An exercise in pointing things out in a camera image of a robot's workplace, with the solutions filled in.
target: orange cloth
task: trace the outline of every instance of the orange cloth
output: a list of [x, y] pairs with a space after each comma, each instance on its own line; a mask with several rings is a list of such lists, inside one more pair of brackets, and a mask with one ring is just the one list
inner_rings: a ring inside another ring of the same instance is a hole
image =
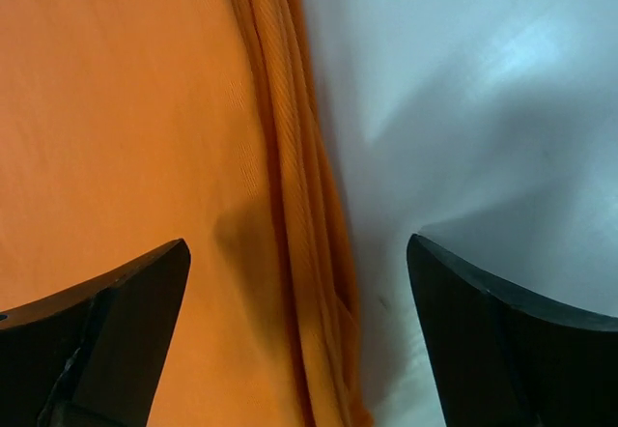
[[300, 0], [0, 7], [0, 309], [183, 237], [150, 425], [371, 425]]

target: black plastic part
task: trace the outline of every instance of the black plastic part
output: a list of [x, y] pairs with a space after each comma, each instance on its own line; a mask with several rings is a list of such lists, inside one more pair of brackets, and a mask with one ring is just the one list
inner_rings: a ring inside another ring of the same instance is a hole
[[618, 425], [618, 319], [413, 236], [412, 292], [448, 427]]
[[0, 426], [143, 427], [189, 269], [184, 241], [0, 313]]

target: glossy white tabletop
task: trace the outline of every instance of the glossy white tabletop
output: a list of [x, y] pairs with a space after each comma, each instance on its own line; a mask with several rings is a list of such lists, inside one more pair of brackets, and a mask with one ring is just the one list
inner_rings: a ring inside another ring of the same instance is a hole
[[618, 316], [618, 0], [305, 7], [359, 268], [368, 402], [379, 425], [442, 425], [407, 287], [413, 231]]

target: orange towel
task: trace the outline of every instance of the orange towel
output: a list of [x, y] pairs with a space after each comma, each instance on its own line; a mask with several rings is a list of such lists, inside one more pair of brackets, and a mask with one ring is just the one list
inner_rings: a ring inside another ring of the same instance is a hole
[[150, 425], [371, 425], [300, 1], [0, 7], [0, 309], [184, 237]]

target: ribbed fabric texture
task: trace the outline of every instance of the ribbed fabric texture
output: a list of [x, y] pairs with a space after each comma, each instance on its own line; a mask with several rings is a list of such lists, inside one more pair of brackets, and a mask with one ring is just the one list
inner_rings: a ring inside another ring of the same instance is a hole
[[0, 309], [183, 237], [150, 425], [372, 425], [300, 0], [0, 7]]

